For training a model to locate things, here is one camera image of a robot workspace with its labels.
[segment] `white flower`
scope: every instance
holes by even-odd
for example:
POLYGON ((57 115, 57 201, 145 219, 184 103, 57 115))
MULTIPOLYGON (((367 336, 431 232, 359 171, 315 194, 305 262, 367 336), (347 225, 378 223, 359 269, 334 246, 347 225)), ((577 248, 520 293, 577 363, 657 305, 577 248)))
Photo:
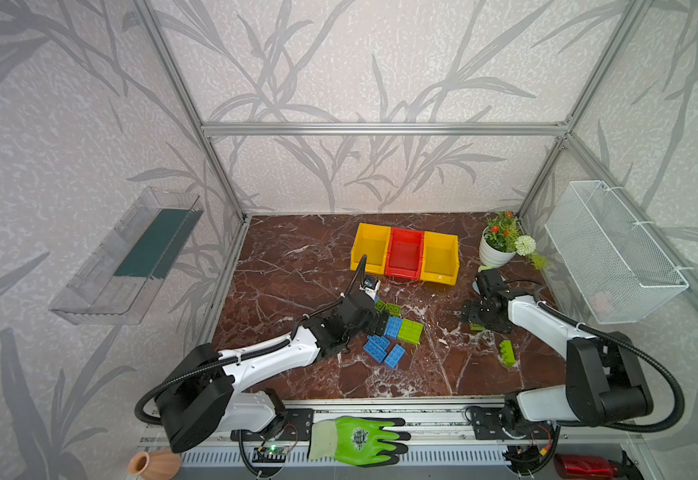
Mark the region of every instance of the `white flower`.
POLYGON ((530 235, 520 235, 514 242, 517 253, 526 256, 536 251, 536 240, 530 235))

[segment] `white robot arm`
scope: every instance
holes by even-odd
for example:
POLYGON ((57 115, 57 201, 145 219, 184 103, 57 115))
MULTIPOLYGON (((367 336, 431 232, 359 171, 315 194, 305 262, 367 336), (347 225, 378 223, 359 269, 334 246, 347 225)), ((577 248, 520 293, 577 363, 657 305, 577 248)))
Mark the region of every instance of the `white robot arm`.
MULTIPOLYGON (((496 417, 500 418, 500 430, 510 438, 523 436, 528 426, 546 420, 558 425, 630 429, 620 422, 651 413, 650 390, 638 356, 654 367, 660 365, 632 347, 626 336, 576 324, 524 290, 508 288, 496 270, 477 274, 476 283, 482 298, 467 302, 462 321, 503 333, 520 326, 567 361, 565 385, 506 396, 506 405, 496 417)), ((198 445, 217 428, 249 430, 264 438, 276 435, 285 421, 282 402, 271 390, 245 390, 286 370, 336 355, 359 332, 382 335, 388 313, 375 310, 373 299, 378 287, 378 280, 364 275, 361 262, 341 298, 305 315, 291 333, 219 352, 209 343, 198 346, 168 379, 139 400, 136 417, 162 425, 173 452, 198 445), (361 283, 354 288, 357 278, 361 283), (155 399, 160 417, 143 411, 151 398, 155 399)), ((674 425, 684 409, 682 391, 665 371, 660 370, 676 394, 676 405, 664 422, 650 426, 652 431, 674 425)))

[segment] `glove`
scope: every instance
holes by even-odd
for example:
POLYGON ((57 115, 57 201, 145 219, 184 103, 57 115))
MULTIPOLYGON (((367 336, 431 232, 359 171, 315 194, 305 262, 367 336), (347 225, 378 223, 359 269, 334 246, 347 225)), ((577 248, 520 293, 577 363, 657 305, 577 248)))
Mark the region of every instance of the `glove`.
POLYGON ((395 440, 410 440, 407 432, 390 432, 384 427, 403 426, 402 418, 340 417, 312 426, 309 459, 333 457, 360 467, 394 465, 407 446, 395 440))

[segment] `clear plastic shelf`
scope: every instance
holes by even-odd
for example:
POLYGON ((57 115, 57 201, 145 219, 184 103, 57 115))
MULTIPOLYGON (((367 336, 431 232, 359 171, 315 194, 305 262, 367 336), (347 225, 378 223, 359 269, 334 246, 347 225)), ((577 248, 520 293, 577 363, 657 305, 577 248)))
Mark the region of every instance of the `clear plastic shelf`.
POLYGON ((74 324, 138 325, 202 212, 197 194, 146 187, 50 310, 74 324))

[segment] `leaf pattern wallpaper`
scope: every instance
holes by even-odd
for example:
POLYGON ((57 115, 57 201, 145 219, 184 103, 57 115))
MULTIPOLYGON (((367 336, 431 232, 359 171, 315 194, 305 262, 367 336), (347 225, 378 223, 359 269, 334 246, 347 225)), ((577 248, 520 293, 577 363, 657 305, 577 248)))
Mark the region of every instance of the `leaf pattern wallpaper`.
POLYGON ((0 480, 118 478, 134 402, 204 342, 240 222, 128 2, 0 0, 0 480), (205 214, 138 326, 52 298, 145 186, 205 214))
MULTIPOLYGON (((653 2, 576 134, 698 272, 698 2, 653 2)), ((526 225, 555 260, 547 272, 556 297, 581 321, 590 314, 544 230, 571 180, 588 180, 563 154, 530 209, 526 225)), ((698 478, 698 313, 684 295, 618 330, 651 352, 684 387, 681 423, 649 446, 665 478, 698 478)), ((654 372, 653 418, 671 394, 654 372)))
MULTIPOLYGON (((554 122, 626 1, 153 4, 205 122, 554 122)), ((521 201, 551 143, 215 139, 245 209, 278 214, 494 210, 521 201)))

